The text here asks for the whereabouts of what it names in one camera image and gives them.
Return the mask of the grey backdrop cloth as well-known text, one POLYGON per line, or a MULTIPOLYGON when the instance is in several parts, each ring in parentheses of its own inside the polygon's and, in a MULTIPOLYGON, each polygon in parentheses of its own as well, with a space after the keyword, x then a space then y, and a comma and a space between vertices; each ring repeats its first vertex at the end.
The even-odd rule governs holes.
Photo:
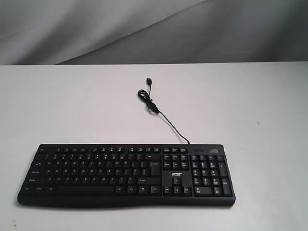
POLYGON ((0 63, 178 64, 308 58, 305 0, 3 0, 0 63))

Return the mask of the black acer keyboard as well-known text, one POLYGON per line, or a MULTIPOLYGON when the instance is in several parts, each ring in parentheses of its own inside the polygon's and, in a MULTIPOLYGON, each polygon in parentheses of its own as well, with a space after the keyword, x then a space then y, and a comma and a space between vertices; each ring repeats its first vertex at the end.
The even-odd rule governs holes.
POLYGON ((72 208, 232 206, 236 196, 220 144, 41 144, 17 200, 72 208))

